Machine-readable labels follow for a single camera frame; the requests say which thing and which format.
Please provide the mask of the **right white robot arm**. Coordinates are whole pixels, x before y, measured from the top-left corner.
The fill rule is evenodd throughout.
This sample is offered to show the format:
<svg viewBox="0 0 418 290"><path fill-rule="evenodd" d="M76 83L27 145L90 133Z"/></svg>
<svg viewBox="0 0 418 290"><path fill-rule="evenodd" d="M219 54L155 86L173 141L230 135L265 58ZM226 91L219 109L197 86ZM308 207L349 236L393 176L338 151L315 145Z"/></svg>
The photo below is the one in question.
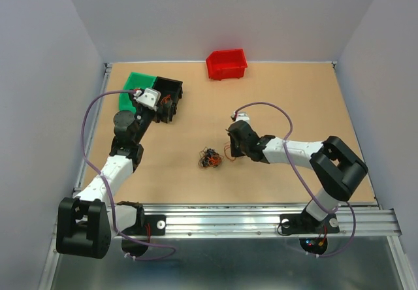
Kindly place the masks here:
<svg viewBox="0 0 418 290"><path fill-rule="evenodd" d="M321 189L299 214L280 218L278 232L283 235L315 234L323 227L338 233L327 220L335 216L341 202L347 202L368 174L365 162L340 138L330 136L323 142L299 142L273 135L258 136L250 124L239 120L227 129L232 156L246 156L254 162L289 164L297 177L299 167L315 172Z"/></svg>

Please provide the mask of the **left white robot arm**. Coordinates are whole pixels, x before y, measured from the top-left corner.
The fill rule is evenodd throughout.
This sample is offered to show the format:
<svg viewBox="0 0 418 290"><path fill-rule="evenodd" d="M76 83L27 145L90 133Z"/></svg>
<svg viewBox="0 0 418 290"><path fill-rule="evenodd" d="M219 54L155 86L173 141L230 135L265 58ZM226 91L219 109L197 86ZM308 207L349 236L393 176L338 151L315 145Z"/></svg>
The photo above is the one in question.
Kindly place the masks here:
<svg viewBox="0 0 418 290"><path fill-rule="evenodd" d="M128 241L126 256L141 259L152 246L154 226L138 202L116 203L113 195L139 166L144 133L156 109L137 103L136 111L115 114L114 138L109 156L97 175L74 198L65 197L57 213L56 250L61 254L102 259L113 238Z"/></svg>

